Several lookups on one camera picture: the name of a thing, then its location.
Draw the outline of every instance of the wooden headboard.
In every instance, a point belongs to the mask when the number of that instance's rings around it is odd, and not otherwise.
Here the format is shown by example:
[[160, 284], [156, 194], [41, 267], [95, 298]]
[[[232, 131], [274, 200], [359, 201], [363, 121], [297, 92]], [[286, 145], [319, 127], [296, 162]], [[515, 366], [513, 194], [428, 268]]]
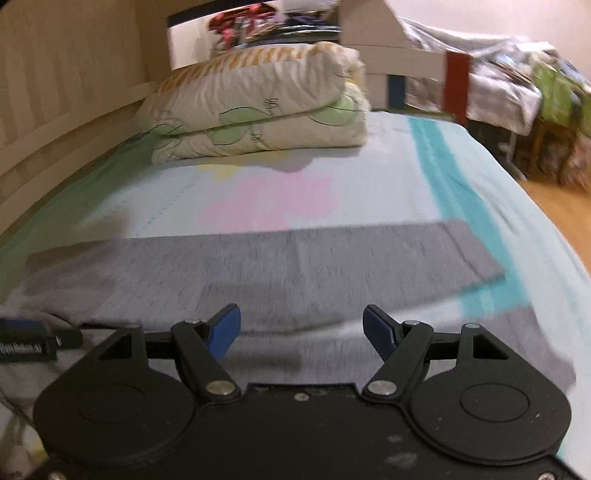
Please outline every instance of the wooden headboard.
[[[168, 28], [254, 0], [11, 0], [0, 9], [0, 234], [78, 169], [136, 133], [171, 73]], [[367, 65], [374, 108], [404, 76], [442, 79], [412, 49], [390, 0], [341, 0], [342, 43]]]

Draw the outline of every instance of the bolt head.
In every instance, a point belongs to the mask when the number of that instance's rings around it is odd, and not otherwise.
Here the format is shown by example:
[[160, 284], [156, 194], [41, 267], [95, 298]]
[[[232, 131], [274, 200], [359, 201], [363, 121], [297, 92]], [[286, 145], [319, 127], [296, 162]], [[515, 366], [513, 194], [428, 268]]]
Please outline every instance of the bolt head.
[[307, 393], [299, 392], [294, 395], [295, 401], [308, 401], [310, 396]]
[[205, 386], [211, 395], [231, 395], [236, 390], [236, 385], [228, 380], [214, 380]]
[[374, 395], [392, 395], [398, 389], [397, 385], [388, 380], [374, 380], [368, 385], [368, 390]]

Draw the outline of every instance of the light blue bed sheet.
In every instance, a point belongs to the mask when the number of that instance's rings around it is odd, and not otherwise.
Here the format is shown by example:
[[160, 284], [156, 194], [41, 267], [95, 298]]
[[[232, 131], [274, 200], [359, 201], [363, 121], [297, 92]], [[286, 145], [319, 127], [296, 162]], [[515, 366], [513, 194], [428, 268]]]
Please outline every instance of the light blue bed sheet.
[[[368, 115], [362, 148], [295, 150], [150, 164], [152, 140], [120, 148], [60, 192], [0, 248], [0, 299], [34, 251], [80, 241], [462, 218], [507, 270], [505, 279], [406, 312], [453, 320], [533, 305], [555, 354], [574, 365], [573, 421], [560, 456], [591, 478], [591, 281], [525, 192], [460, 126]], [[348, 335], [361, 335], [349, 319]]]

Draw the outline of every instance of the blue gripper pad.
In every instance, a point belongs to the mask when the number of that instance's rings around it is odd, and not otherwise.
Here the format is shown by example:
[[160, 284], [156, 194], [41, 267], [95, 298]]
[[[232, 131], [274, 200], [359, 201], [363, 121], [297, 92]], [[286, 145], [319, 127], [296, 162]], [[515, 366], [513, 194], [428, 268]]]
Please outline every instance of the blue gripper pad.
[[240, 328], [241, 315], [238, 307], [234, 307], [227, 312], [212, 326], [207, 349], [215, 360], [220, 361], [226, 355], [228, 349], [238, 337]]
[[394, 332], [368, 308], [363, 311], [363, 333], [383, 361], [386, 361], [396, 350]]

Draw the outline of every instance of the pink pattern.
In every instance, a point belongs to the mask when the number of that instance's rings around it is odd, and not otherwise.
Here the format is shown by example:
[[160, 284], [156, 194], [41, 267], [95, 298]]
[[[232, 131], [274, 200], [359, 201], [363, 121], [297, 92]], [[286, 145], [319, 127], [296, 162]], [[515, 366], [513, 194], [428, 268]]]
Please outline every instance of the pink pattern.
[[273, 172], [236, 183], [231, 194], [225, 192], [219, 202], [212, 199], [204, 214], [218, 233], [287, 230], [290, 218], [318, 220], [337, 207], [330, 177]]

